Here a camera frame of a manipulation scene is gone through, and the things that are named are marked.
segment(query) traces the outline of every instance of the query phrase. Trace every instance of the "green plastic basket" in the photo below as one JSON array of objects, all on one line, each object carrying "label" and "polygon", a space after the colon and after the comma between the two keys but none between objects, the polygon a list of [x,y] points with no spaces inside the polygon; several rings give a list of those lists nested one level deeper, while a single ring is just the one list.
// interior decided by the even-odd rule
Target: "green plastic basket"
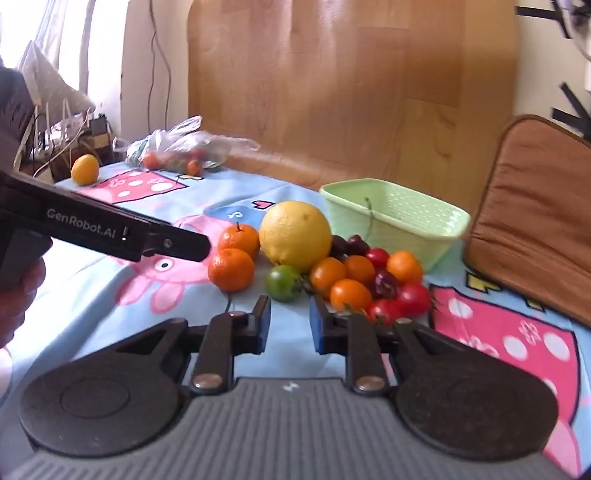
[{"label": "green plastic basket", "polygon": [[[389,253],[407,250],[428,271],[458,240],[470,215],[424,193],[378,179],[339,181],[324,185],[327,214],[334,235],[361,235],[374,248]],[[373,211],[371,220],[369,199]]]}]

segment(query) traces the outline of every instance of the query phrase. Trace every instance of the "cartoon pig eye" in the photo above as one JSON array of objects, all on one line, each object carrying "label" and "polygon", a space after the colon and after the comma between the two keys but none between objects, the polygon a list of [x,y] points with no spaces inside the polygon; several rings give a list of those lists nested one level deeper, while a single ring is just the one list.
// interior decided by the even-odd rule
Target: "cartoon pig eye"
[{"label": "cartoon pig eye", "polygon": [[174,263],[170,258],[163,258],[162,260],[158,260],[154,265],[154,268],[159,272],[166,272],[173,267]]}]

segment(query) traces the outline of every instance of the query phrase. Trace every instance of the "green tomato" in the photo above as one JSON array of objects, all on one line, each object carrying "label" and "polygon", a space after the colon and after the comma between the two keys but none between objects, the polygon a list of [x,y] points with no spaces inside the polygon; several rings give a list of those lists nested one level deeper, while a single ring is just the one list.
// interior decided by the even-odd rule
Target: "green tomato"
[{"label": "green tomato", "polygon": [[300,273],[289,265],[278,265],[269,270],[265,279],[267,294],[276,301],[295,300],[302,292]]}]

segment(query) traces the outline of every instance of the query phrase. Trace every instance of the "plastic bag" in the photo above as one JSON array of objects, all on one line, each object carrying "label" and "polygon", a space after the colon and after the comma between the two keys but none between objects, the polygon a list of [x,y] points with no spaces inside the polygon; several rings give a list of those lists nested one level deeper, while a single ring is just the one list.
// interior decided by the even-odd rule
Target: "plastic bag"
[{"label": "plastic bag", "polygon": [[247,138],[196,131],[201,126],[201,120],[200,116],[189,118],[169,131],[156,130],[131,145],[115,139],[113,150],[125,152],[125,162],[133,167],[197,175],[202,168],[219,167],[229,155],[241,155],[260,148],[259,144]]}]

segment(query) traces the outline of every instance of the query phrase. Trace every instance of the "pile of fruit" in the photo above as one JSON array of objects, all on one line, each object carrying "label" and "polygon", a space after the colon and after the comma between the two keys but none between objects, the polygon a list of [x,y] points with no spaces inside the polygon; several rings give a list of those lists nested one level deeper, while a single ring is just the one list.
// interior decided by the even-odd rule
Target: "pile of fruit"
[{"label": "pile of fruit", "polygon": [[228,227],[208,266],[210,281],[231,293],[250,286],[261,249],[274,264],[265,278],[267,294],[289,302],[309,293],[322,295],[337,312],[362,312],[374,322],[391,325],[415,318],[431,307],[422,285],[423,268],[407,251],[392,254],[370,248],[360,235],[348,240],[332,235],[318,208],[281,202],[251,226]]}]

